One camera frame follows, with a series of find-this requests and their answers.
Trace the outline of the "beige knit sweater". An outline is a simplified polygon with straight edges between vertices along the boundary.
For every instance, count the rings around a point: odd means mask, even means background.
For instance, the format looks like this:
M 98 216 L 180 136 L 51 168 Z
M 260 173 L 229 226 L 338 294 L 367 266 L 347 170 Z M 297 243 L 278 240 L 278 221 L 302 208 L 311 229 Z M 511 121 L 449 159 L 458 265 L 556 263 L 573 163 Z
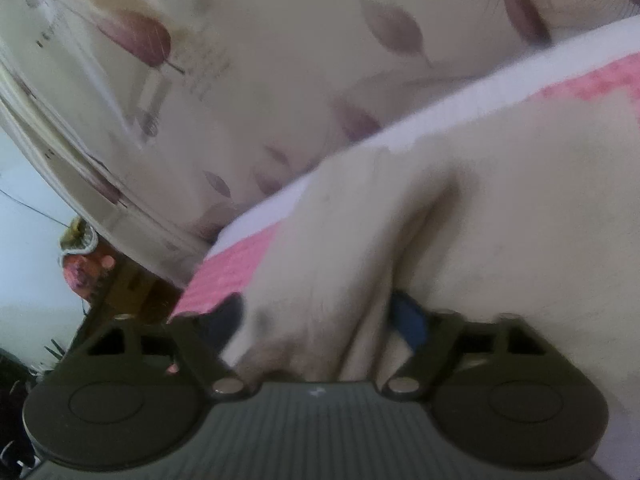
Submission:
M 533 100 L 408 148 L 322 162 L 244 289 L 224 359 L 247 382 L 385 382 L 409 347 L 393 290 L 472 321 L 525 318 L 605 392 L 597 455 L 639 474 L 639 123 L 615 92 Z

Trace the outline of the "cluttered side shelf items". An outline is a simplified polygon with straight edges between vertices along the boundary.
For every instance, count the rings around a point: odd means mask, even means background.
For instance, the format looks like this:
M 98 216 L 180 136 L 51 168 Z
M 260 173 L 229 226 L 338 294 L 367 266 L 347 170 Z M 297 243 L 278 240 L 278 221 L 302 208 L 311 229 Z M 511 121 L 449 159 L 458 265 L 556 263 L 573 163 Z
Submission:
M 160 322 L 175 309 L 178 287 L 107 243 L 83 218 L 73 218 L 60 238 L 63 278 L 90 309 Z

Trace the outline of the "beige leaf print curtain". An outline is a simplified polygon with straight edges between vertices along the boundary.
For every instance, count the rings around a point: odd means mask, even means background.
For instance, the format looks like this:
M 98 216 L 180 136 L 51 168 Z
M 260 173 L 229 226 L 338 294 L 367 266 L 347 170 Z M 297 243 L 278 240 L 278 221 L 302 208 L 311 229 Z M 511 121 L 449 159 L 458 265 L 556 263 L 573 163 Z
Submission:
M 1 125 L 121 252 L 184 284 L 329 154 L 639 0 L 1 0 Z

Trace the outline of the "pink checkered bed sheet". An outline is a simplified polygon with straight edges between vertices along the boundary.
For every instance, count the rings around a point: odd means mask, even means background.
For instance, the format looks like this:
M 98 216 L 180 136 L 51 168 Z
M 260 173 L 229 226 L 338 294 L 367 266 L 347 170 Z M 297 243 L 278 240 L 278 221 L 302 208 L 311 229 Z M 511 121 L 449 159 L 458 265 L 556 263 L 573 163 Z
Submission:
M 506 66 L 364 141 L 401 151 L 429 134 L 536 99 L 589 101 L 623 90 L 639 101 L 639 19 L 605 25 Z M 206 312 L 243 290 L 310 177 L 303 176 L 224 228 L 186 286 L 177 313 Z

